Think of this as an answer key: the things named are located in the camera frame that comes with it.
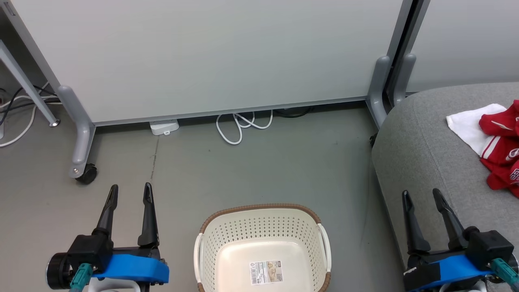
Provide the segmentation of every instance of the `caster wheel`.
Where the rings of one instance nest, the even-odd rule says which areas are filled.
[[[373,148],[373,145],[375,145],[375,140],[377,139],[377,134],[378,133],[376,133],[375,135],[370,137],[370,146],[371,146],[371,148]]]
[[[77,181],[79,181],[82,184],[90,184],[94,181],[94,179],[97,176],[97,168],[92,163],[87,163],[85,165],[85,171],[83,172],[83,175],[76,178]]]

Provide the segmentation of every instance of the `whiteboard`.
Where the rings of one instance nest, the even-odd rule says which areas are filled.
[[[365,96],[402,0],[13,0],[96,122]]]
[[[519,2],[432,0],[411,52],[407,92],[519,81]]]

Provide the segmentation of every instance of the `perforated basket wall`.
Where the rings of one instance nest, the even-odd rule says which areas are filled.
[[[318,223],[319,217],[310,209],[289,204],[245,206],[213,214],[200,231],[204,234],[201,255],[203,290],[215,291],[216,258],[225,244],[253,238],[289,237],[306,247],[312,268],[313,291],[325,291],[330,275],[327,275]]]

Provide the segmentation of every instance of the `gray ottoman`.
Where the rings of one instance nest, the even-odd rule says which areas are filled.
[[[424,238],[432,250],[447,249],[447,232],[436,210],[432,189],[442,191],[466,228],[495,229],[516,246],[519,254],[519,198],[486,184],[489,171],[478,155],[449,127],[445,117],[491,103],[508,108],[519,99],[519,83],[454,86],[411,95],[398,104],[380,128],[373,146],[373,164],[402,260],[407,242],[401,193],[409,190]],[[510,291],[493,285],[490,291]]]

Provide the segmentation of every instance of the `white cloth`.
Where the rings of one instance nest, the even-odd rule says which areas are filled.
[[[489,136],[481,130],[479,125],[481,116],[497,114],[505,110],[506,108],[500,104],[489,104],[484,108],[447,116],[447,125],[481,157],[489,143],[497,143],[496,139],[493,140],[494,136]]]

